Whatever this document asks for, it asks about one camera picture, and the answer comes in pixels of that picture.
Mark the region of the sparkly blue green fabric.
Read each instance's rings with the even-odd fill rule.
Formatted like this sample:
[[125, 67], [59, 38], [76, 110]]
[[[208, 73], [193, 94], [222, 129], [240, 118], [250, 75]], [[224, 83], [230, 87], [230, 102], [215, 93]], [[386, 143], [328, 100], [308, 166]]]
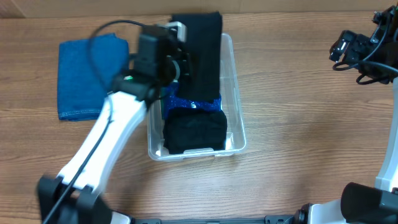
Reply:
[[221, 111], [221, 96], [210, 102], [207, 101], [192, 101], [179, 98], [176, 96], [178, 85], [170, 85], [162, 89], [163, 98], [160, 100], [162, 119], [166, 119], [170, 110], [175, 108], [188, 108], [194, 110], [205, 111]]

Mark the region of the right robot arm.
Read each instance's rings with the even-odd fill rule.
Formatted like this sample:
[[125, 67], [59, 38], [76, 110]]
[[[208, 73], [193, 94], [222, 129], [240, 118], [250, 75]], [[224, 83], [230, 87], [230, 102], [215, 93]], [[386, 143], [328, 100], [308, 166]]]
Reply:
[[[330, 49], [335, 71], [357, 69], [359, 85], [392, 84], [397, 96], [397, 6], [375, 12], [372, 36], [344, 30]], [[341, 198], [304, 205], [282, 223], [397, 223], [397, 108], [387, 151], [373, 187], [348, 183]]]

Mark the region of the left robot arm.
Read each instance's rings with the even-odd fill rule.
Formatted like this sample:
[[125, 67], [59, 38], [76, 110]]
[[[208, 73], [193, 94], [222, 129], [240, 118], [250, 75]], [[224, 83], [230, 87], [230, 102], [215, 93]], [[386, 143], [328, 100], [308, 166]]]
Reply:
[[163, 87], [192, 72], [185, 50], [187, 27], [181, 22], [142, 25], [134, 66], [121, 70], [99, 117], [71, 161], [56, 178], [37, 186], [42, 223], [129, 224], [133, 217], [110, 209], [101, 195], [127, 140], [162, 97]]

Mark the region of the black cloth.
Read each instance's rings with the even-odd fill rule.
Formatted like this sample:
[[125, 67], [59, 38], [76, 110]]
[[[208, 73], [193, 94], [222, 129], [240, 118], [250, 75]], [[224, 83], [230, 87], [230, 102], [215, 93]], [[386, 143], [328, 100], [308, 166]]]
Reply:
[[225, 149], [227, 118], [223, 111], [173, 108], [165, 119], [164, 147], [170, 154], [186, 150]]
[[192, 65], [190, 76], [180, 80], [177, 96], [192, 101], [219, 98], [222, 15], [219, 12], [174, 14], [171, 21], [187, 27], [185, 47]]

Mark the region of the blue denim cloth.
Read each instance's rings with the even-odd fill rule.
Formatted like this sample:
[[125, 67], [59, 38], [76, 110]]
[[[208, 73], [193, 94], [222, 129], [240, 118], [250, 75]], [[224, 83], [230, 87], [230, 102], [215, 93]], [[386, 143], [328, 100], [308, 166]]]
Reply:
[[59, 45], [57, 109], [61, 121], [97, 119], [113, 77], [127, 69], [128, 42], [115, 34], [95, 37], [91, 55], [106, 85], [102, 87], [88, 61], [88, 43], [82, 39]]

